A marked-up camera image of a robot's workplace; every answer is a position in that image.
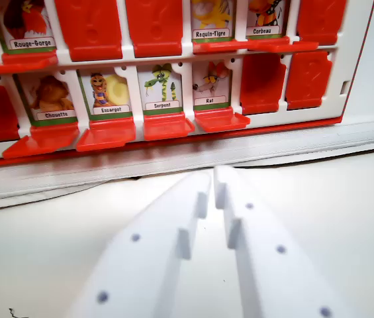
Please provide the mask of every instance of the snake character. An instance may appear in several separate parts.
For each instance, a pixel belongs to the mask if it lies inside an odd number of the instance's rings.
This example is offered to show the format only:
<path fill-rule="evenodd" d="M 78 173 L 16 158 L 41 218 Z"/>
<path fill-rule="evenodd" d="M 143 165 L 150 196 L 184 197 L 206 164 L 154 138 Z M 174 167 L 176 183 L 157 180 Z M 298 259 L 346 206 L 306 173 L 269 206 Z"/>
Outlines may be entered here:
<path fill-rule="evenodd" d="M 193 16 L 201 21 L 200 28 L 216 25 L 226 28 L 231 20 L 228 0 L 192 0 Z"/>
<path fill-rule="evenodd" d="M 157 82 L 161 83 L 162 85 L 162 101 L 166 101 L 167 99 L 167 81 L 169 79 L 169 76 L 172 73 L 172 67 L 171 64 L 166 63 L 163 66 L 155 65 L 152 69 L 154 79 L 151 79 L 150 81 L 147 81 L 144 84 L 144 87 L 146 88 L 146 96 L 148 96 L 148 89 L 151 88 L 154 84 Z M 176 100 L 176 91 L 175 91 L 175 83 L 172 82 L 171 84 L 171 92 L 172 92 L 172 100 Z"/>
<path fill-rule="evenodd" d="M 115 106 L 108 101 L 106 79 L 100 73 L 91 74 L 91 87 L 93 88 L 94 107 Z"/>
<path fill-rule="evenodd" d="M 276 7 L 282 0 L 252 0 L 248 9 L 257 15 L 256 26 L 267 27 L 278 25 Z"/>

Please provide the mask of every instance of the dark dot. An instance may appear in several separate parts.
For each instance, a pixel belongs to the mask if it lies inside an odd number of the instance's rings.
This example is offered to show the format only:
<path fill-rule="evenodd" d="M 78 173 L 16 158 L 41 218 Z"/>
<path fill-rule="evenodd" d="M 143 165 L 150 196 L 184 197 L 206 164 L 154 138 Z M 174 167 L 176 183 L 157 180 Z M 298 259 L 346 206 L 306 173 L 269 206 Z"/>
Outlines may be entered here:
<path fill-rule="evenodd" d="M 105 303 L 109 299 L 109 295 L 105 291 L 101 291 L 97 296 L 97 301 L 99 303 Z"/>
<path fill-rule="evenodd" d="M 140 238 L 141 238 L 141 236 L 140 236 L 139 234 L 133 234 L 133 235 L 131 236 L 131 240 L 132 240 L 133 242 L 137 242 L 137 241 L 139 241 Z"/>
<path fill-rule="evenodd" d="M 278 252 L 279 254 L 285 254 L 285 253 L 287 252 L 287 249 L 286 249 L 285 246 L 283 246 L 283 245 L 278 245 L 278 246 L 277 246 L 277 252 Z"/>
<path fill-rule="evenodd" d="M 327 308 L 327 307 L 322 307 L 320 309 L 320 314 L 323 317 L 331 317 L 332 316 L 332 313 L 331 313 L 330 309 Z"/>

